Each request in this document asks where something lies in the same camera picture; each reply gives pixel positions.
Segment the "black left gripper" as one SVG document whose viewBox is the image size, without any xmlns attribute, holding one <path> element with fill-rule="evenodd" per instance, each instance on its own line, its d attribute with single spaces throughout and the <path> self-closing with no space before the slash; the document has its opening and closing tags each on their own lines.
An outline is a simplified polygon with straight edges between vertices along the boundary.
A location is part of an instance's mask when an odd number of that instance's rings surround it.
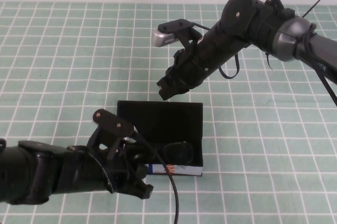
<svg viewBox="0 0 337 224">
<path fill-rule="evenodd" d="M 126 143 L 115 144 L 108 149 L 105 169 L 114 192 L 131 193 L 142 200 L 150 198 L 154 187 L 143 181 L 148 167 L 130 155 Z"/>
</svg>

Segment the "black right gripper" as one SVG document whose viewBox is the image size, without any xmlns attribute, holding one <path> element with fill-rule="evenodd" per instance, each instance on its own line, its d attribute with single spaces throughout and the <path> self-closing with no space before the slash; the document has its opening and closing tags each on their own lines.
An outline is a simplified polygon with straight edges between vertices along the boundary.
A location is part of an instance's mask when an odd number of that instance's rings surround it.
<svg viewBox="0 0 337 224">
<path fill-rule="evenodd" d="M 189 46 L 174 54 L 174 63 L 158 82 L 159 95 L 168 100 L 189 92 L 215 71 L 214 46 Z"/>
</svg>

